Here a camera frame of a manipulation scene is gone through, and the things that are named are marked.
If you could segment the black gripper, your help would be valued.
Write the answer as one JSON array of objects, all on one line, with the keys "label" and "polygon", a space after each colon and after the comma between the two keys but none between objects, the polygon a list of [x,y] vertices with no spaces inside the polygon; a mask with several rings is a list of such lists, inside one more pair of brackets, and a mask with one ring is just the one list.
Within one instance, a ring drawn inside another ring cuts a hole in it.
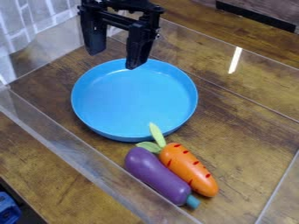
[{"label": "black gripper", "polygon": [[88,54],[97,55],[107,49],[107,27],[111,25],[129,31],[126,68],[141,67],[159,35],[165,8],[151,0],[80,0],[78,9]]}]

